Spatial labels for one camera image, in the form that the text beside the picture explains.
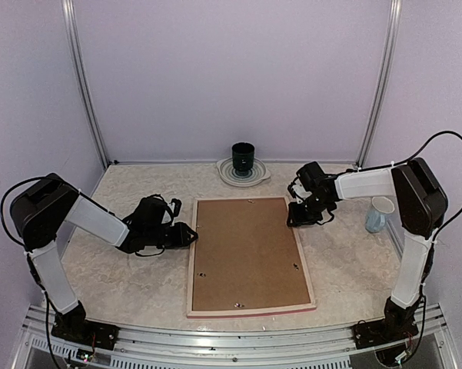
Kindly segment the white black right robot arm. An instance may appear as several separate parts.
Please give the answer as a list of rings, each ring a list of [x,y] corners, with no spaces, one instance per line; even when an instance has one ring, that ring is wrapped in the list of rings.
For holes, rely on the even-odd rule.
[[[332,215],[340,201],[357,198],[393,200],[404,230],[404,246],[397,281],[387,306],[397,311],[383,318],[377,327],[385,341],[394,341],[407,330],[401,312],[418,304],[429,273],[437,232],[448,208],[447,196],[423,158],[382,168],[347,170],[328,174],[313,161],[300,168],[288,185],[292,197],[287,226],[323,225],[324,214]]]

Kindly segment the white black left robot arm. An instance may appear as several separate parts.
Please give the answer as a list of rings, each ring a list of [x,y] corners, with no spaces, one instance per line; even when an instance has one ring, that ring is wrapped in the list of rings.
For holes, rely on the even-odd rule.
[[[125,254],[144,257],[144,249],[158,254],[186,248],[198,233],[178,221],[182,203],[166,201],[159,194],[142,198],[132,213],[119,218],[56,173],[29,178],[14,185],[21,188],[9,205],[16,234],[45,300],[63,317],[63,331],[77,342],[86,341],[92,325],[76,311],[82,305],[71,287],[58,250],[58,233],[64,227],[78,229]]]

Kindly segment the striped ceramic plate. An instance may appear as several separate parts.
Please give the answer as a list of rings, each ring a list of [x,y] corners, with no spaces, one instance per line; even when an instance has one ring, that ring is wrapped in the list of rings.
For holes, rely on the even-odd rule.
[[[218,161],[216,167],[221,180],[235,188],[251,188],[271,178],[271,173],[264,162],[257,158],[255,158],[251,170],[244,176],[238,175],[231,158]]]

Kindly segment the light blue paper cup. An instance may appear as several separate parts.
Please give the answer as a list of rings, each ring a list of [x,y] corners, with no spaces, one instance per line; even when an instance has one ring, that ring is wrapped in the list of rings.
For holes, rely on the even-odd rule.
[[[395,206],[391,199],[387,197],[373,197],[365,218],[365,229],[372,234],[382,231],[394,211]]]

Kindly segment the dark green cup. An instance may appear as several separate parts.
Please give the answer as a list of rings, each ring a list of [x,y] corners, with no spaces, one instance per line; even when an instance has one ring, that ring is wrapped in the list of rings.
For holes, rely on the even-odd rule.
[[[233,169],[238,175],[247,174],[254,165],[255,147],[248,142],[238,142],[231,147]]]

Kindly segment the aluminium front rail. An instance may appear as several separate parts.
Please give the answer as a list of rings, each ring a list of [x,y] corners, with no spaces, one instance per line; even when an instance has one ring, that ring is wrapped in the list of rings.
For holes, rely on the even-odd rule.
[[[114,350],[99,350],[116,357],[114,364],[125,368],[125,362],[163,367],[190,366],[264,366],[283,365],[304,367],[312,361],[339,361],[357,352],[351,326],[359,321],[381,319],[383,306],[368,312],[360,303],[347,302],[333,307],[318,302],[314,311],[292,314],[236,317],[225,319],[188,319],[186,302],[156,304],[156,300],[141,307],[121,302],[121,309],[108,313],[114,301],[101,312],[94,312],[101,302],[86,304],[88,319],[119,327]],[[34,349],[48,354],[45,333],[45,305],[29,305],[19,323],[15,348],[8,368],[25,367]],[[448,318],[438,303],[427,303],[424,337],[417,353],[407,363],[410,367],[462,368],[455,340],[450,333]]]

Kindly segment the right aluminium corner post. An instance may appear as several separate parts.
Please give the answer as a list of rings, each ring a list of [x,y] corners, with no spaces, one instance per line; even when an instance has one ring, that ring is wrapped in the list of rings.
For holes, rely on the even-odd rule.
[[[395,54],[398,29],[401,19],[401,0],[392,0],[387,23],[387,33],[384,42],[384,49],[381,57],[381,66],[377,78],[376,88],[374,90],[374,99],[368,115],[367,128],[361,142],[361,149],[357,156],[356,165],[363,168],[366,165],[367,158],[374,142],[375,132],[381,115],[381,109],[384,102],[384,96],[389,83],[391,74],[392,61]]]

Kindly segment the aluminium corner post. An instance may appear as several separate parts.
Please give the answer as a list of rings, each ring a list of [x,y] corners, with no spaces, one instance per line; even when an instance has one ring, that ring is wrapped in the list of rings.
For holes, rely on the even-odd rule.
[[[398,29],[401,19],[401,0],[392,0],[387,23],[387,33],[384,42],[384,49],[381,57],[381,66],[377,78],[376,88],[374,90],[374,99],[368,115],[367,128],[361,142],[361,149],[357,156],[356,165],[363,168],[366,165],[367,158],[374,142],[375,132],[381,115],[381,109],[384,102],[384,96],[389,83],[391,74],[392,61],[395,54]]]
[[[76,23],[75,4],[72,0],[62,0],[61,9],[65,21],[68,45],[71,52],[71,59],[78,84],[81,103],[87,118],[88,128],[94,142],[96,153],[98,155],[99,161],[101,162],[101,166],[104,170],[106,170],[111,162],[108,155],[108,150],[102,137],[98,119],[95,114],[95,108],[88,86],[88,79],[85,72],[85,66],[81,52],[81,42]]]

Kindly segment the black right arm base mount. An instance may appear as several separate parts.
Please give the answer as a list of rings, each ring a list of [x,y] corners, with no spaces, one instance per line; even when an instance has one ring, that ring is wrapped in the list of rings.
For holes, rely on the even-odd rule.
[[[403,327],[391,327],[384,319],[370,322],[360,321],[351,330],[358,350],[404,340],[419,333],[414,322],[405,324]]]

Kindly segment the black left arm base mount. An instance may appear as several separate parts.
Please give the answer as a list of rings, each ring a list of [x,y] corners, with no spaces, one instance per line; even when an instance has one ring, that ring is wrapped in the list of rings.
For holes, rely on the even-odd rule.
[[[55,323],[52,336],[91,348],[113,351],[120,328],[113,324],[85,320],[75,326]]]

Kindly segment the left aluminium corner post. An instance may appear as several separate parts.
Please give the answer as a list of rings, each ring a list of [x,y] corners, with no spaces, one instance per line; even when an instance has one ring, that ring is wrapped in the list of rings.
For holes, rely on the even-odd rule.
[[[95,114],[95,108],[88,86],[88,79],[85,72],[85,66],[81,52],[81,42],[76,23],[75,4],[72,0],[62,0],[61,9],[65,21],[68,45],[71,52],[71,59],[78,84],[81,103],[87,118],[88,128],[94,142],[96,153],[98,155],[99,161],[101,162],[101,166],[104,170],[106,170],[111,162],[108,155],[108,150],[102,137],[98,119]]]

